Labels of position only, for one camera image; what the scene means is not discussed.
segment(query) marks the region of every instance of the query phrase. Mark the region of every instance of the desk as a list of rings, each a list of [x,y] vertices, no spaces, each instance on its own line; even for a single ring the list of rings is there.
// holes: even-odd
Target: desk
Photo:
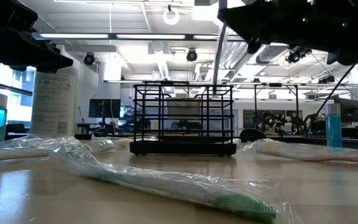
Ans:
[[[291,161],[238,152],[232,158],[134,156],[98,159],[141,168],[247,180],[272,180],[304,224],[358,223],[358,164]],[[80,177],[46,159],[0,162],[0,223],[238,224],[231,213]]]
[[[358,139],[358,128],[342,128],[342,137]]]

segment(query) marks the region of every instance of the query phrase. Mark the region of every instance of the fluorescent light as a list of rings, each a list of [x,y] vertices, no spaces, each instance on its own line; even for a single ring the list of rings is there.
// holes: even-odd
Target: fluorescent light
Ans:
[[[40,34],[46,39],[109,39],[108,34]]]
[[[217,40],[218,35],[194,35],[193,38],[196,40]]]
[[[211,82],[189,82],[190,85],[210,85]]]
[[[195,40],[217,40],[219,38],[218,35],[194,35],[193,38]],[[239,35],[229,35],[227,37],[227,40],[229,41],[245,41],[242,37]]]
[[[117,34],[117,39],[183,40],[185,35],[174,34]]]
[[[177,1],[141,1],[141,0],[128,0],[128,1],[102,1],[102,0],[55,0],[55,2],[64,3],[84,3],[84,4],[146,4],[146,5],[162,5],[171,4],[173,6],[181,5]]]
[[[270,46],[287,46],[288,47],[288,44],[283,44],[283,43],[271,43]]]

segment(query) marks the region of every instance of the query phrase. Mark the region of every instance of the plastic bag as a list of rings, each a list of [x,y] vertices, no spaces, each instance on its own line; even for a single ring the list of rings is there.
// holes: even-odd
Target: plastic bag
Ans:
[[[99,162],[80,147],[51,152],[69,170],[132,189],[232,211],[262,223],[300,223],[287,204],[279,203],[270,182],[163,172]]]
[[[225,144],[229,144],[231,141],[225,141],[224,143]],[[239,149],[240,148],[240,145],[241,145],[241,139],[233,139],[233,144],[236,144],[237,148]]]
[[[116,137],[96,137],[92,134],[92,141],[111,140],[114,143],[114,149],[129,151],[129,144],[134,141],[134,138],[116,138]],[[158,141],[156,136],[145,136],[144,141]]]
[[[358,162],[358,150],[309,144],[284,143],[272,139],[256,140],[251,144],[247,144],[243,148],[243,151],[252,151],[275,157],[310,162]]]
[[[30,157],[47,157],[52,150],[60,149],[62,146],[81,147],[84,151],[92,153],[113,149],[111,140],[92,141],[88,144],[82,143],[73,137],[41,138],[29,135],[22,138],[11,139],[0,142],[0,161],[6,159],[21,159]]]

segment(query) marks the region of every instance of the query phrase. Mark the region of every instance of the metal frame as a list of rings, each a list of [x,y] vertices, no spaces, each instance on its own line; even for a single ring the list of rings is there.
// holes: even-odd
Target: metal frame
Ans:
[[[172,142],[166,140],[166,134],[178,134],[179,136],[184,136],[186,133],[197,133],[198,137],[197,142],[186,142],[183,141],[183,138],[178,138],[176,143],[186,143],[186,149],[177,149],[176,152],[185,152],[185,153],[197,153],[203,151],[202,153],[210,152],[211,154],[227,154],[231,155],[235,153],[236,148],[233,144],[233,102],[232,99],[232,90],[233,86],[229,85],[201,85],[204,87],[204,91],[200,94],[195,95],[193,98],[172,98],[169,94],[164,93],[165,87],[174,87],[174,88],[191,88],[191,87],[200,87],[199,85],[190,85],[188,83],[146,83],[141,85],[134,85],[135,88],[135,98],[134,98],[134,110],[135,118],[139,119],[141,124],[144,124],[146,119],[158,120],[158,129],[148,130],[142,126],[136,126],[134,130],[134,142],[131,144],[131,152],[137,153],[146,153],[145,151],[136,151],[136,148],[140,148],[143,145],[154,144],[154,147],[160,147],[160,145],[171,144]],[[229,95],[230,99],[224,99],[225,95]],[[168,102],[189,102],[189,103],[198,103],[199,106],[168,106]],[[177,107],[177,108],[199,108],[199,113],[197,114],[165,114],[165,109],[168,107]],[[146,114],[146,108],[158,108],[157,114]],[[221,114],[212,115],[210,114],[210,109],[217,108],[221,110]],[[229,108],[230,114],[225,115],[224,109]],[[201,121],[201,129],[164,129],[164,121],[167,120],[178,120],[183,118],[191,118],[192,120]],[[224,121],[228,119],[230,121],[229,129],[224,128]],[[210,121],[220,121],[221,129],[220,130],[210,130],[209,122]],[[158,137],[157,142],[150,142],[145,140],[145,135],[147,133],[155,133]],[[220,144],[213,141],[211,133],[220,133]],[[229,135],[229,143],[225,144],[227,140],[226,135]],[[189,147],[193,147],[193,152],[189,151]]]

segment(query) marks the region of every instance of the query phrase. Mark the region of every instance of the black machinery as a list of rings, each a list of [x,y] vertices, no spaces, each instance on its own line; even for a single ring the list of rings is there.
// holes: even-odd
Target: black machinery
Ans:
[[[190,88],[204,88],[204,91],[190,98],[172,98],[164,93],[166,87],[184,88],[189,93]],[[146,129],[138,126],[134,130],[134,142],[131,152],[138,154],[217,154],[231,156],[236,153],[233,144],[233,86],[229,85],[190,85],[188,82],[161,82],[134,85],[135,88],[135,118],[141,123],[145,120],[158,122],[157,129]],[[158,113],[146,113],[147,108],[157,108]],[[220,114],[211,114],[211,109],[220,110]],[[225,120],[229,127],[224,128]],[[168,129],[167,123],[178,121],[181,128]],[[212,130],[213,121],[220,121],[220,129]],[[157,136],[157,141],[148,141],[147,136]],[[192,141],[184,138],[191,135]]]
[[[16,0],[0,0],[0,62],[13,70],[27,66],[40,72],[56,72],[73,65],[48,41],[35,40],[31,32],[38,15]]]
[[[218,18],[249,44],[250,54],[279,42],[299,51],[291,62],[316,49],[329,52],[328,64],[358,63],[358,0],[247,1],[220,9]]]

